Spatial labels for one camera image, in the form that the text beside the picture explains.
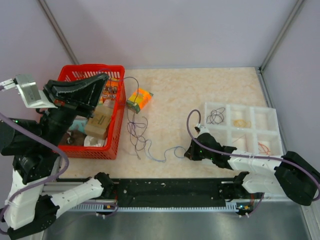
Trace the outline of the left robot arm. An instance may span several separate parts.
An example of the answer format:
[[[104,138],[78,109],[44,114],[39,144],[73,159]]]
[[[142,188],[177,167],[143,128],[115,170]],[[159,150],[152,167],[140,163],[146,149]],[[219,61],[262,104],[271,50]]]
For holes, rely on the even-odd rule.
[[[59,176],[53,173],[57,159],[67,159],[59,143],[76,117],[93,116],[108,80],[106,73],[50,80],[39,90],[31,75],[18,74],[0,84],[2,91],[16,88],[25,106],[41,115],[39,121],[0,117],[0,153],[13,158],[12,185],[0,212],[10,239],[42,232],[73,207],[113,194],[114,182],[103,172],[67,191],[43,194],[45,184]]]

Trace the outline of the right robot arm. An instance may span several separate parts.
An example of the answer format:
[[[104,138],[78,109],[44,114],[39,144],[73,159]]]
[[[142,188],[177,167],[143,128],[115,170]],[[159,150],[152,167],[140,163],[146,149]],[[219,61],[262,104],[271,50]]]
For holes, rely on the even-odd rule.
[[[320,198],[320,173],[294,151],[282,156],[253,154],[221,145],[209,132],[201,132],[192,138],[184,156],[240,171],[233,185],[239,198],[255,193],[282,195],[302,206]]]

